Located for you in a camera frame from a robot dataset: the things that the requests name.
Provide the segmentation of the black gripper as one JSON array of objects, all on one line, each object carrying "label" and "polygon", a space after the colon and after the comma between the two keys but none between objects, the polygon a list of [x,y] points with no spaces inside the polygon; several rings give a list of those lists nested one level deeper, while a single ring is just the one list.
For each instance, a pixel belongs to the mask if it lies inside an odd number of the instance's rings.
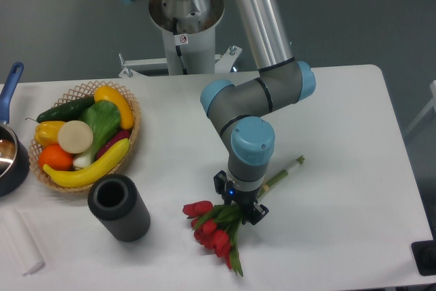
[{"label": "black gripper", "polygon": [[220,170],[214,177],[215,191],[224,201],[225,205],[237,203],[242,212],[242,225],[250,223],[255,226],[268,214],[268,208],[258,204],[260,187],[251,191],[241,191],[236,188],[233,181],[228,181],[227,175]]}]

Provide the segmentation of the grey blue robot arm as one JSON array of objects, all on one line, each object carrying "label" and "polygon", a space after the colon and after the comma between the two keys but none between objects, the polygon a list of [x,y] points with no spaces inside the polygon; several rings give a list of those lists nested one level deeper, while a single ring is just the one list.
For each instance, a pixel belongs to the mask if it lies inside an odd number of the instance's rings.
[{"label": "grey blue robot arm", "polygon": [[[243,221],[256,224],[268,213],[258,199],[275,148],[274,129],[263,117],[312,95],[316,81],[310,66],[295,60],[275,0],[236,4],[259,76],[241,85],[216,80],[200,101],[229,154],[227,170],[214,178],[215,190],[226,204],[239,206]],[[223,13],[223,0],[149,0],[169,74],[215,71],[215,28]]]}]

